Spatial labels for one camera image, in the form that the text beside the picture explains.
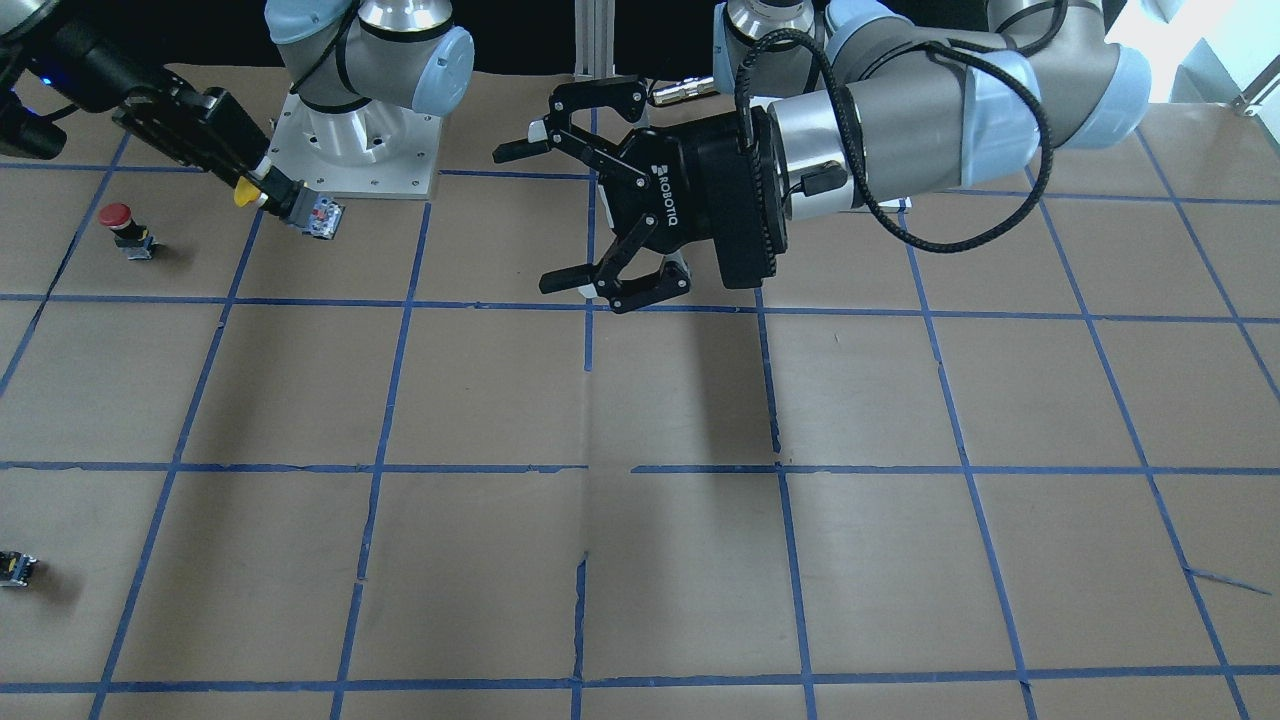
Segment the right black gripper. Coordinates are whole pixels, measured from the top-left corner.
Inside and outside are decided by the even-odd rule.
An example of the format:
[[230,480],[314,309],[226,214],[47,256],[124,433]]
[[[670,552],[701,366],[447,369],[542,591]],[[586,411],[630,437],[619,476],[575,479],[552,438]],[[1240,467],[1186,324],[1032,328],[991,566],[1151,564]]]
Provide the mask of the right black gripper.
[[236,205],[293,213],[303,182],[273,163],[268,136],[221,87],[136,88],[113,122],[184,167],[197,167],[236,187]]

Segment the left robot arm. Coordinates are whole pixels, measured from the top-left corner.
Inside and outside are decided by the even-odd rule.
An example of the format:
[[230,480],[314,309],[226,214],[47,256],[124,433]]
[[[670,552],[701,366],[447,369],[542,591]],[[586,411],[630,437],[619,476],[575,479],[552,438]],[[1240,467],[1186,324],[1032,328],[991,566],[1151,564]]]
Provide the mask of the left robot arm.
[[[594,263],[547,273],[614,313],[687,293],[682,249],[709,240],[730,290],[756,288],[787,249],[786,223],[865,208],[902,242],[964,252],[1015,227],[1044,192],[1059,149],[1107,149],[1146,115],[1148,59],[1106,40],[1098,1],[989,1],[988,31],[920,27],[878,1],[727,1],[716,8],[713,85],[732,111],[640,127],[612,143],[573,123],[589,108],[639,122],[639,78],[562,85],[498,163],[554,150],[596,170],[614,232]],[[881,202],[1039,174],[1009,219],[931,242]]]

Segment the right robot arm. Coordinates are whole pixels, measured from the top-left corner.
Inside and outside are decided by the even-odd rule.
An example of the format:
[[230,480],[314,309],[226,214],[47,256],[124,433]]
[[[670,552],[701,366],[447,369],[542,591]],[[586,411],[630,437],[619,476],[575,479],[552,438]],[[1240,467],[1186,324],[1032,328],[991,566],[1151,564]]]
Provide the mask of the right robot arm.
[[474,40],[448,1],[5,1],[3,154],[49,160],[65,147],[59,114],[15,91],[31,73],[68,110],[115,124],[183,167],[230,186],[236,201],[298,223],[319,192],[270,158],[268,136],[229,90],[196,88],[177,61],[279,60],[289,91],[321,117],[379,102],[444,117],[474,70]]

